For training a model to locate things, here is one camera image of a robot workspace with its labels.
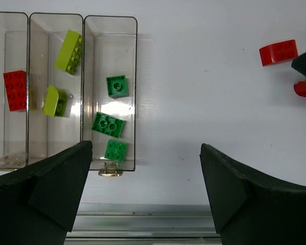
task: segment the white table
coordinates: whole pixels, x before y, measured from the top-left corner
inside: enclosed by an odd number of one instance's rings
[[[138,20],[137,168],[91,172],[82,203],[206,205],[202,143],[306,185],[306,99],[293,90],[304,77],[259,55],[289,39],[306,51],[306,0],[8,0],[0,11]]]

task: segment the green block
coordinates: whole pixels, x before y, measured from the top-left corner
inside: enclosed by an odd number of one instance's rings
[[[127,79],[125,75],[107,78],[108,96],[111,98],[128,96]]]
[[[47,95],[44,98],[43,114],[48,116],[63,116],[67,105],[67,93],[52,85],[47,88]]]
[[[115,138],[119,138],[124,121],[110,115],[97,112],[92,126],[92,130]]]
[[[75,74],[76,66],[80,63],[82,55],[82,36],[77,32],[68,30],[65,40],[62,43],[55,67]]]
[[[123,162],[126,157],[128,143],[109,139],[105,158]]]

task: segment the yellow-green block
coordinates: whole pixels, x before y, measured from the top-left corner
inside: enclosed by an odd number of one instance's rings
[[[67,105],[67,93],[52,85],[47,88],[47,95],[42,107],[43,114],[48,116],[63,116]]]
[[[79,64],[82,55],[82,41],[83,39],[80,34],[68,30],[58,54],[55,67],[69,74],[75,74],[76,66]]]

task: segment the red block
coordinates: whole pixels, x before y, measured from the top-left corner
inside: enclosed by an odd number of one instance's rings
[[[296,40],[289,40],[260,48],[262,65],[272,65],[298,57]]]
[[[298,82],[294,84],[294,90],[297,95],[306,97],[306,81]]]
[[[4,73],[9,110],[26,109],[26,72],[23,70]]]

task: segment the clear plastic bin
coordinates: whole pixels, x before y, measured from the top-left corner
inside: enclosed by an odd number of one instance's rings
[[[68,30],[82,34],[78,14],[33,13],[29,47],[29,163],[52,156],[81,139],[82,62],[74,75],[55,68]],[[63,117],[44,115],[42,107],[49,85],[63,89],[68,102]]]
[[[135,170],[137,21],[133,17],[87,16],[84,30],[84,131],[93,143],[91,170]],[[108,97],[106,77],[125,75],[129,96]],[[96,112],[125,121],[121,137],[128,143],[123,162],[104,158],[110,136],[92,131]]]
[[[26,111],[9,111],[3,73],[26,71],[27,30],[26,14],[0,12],[0,158],[18,155],[9,167],[0,166],[12,169],[25,166]]]

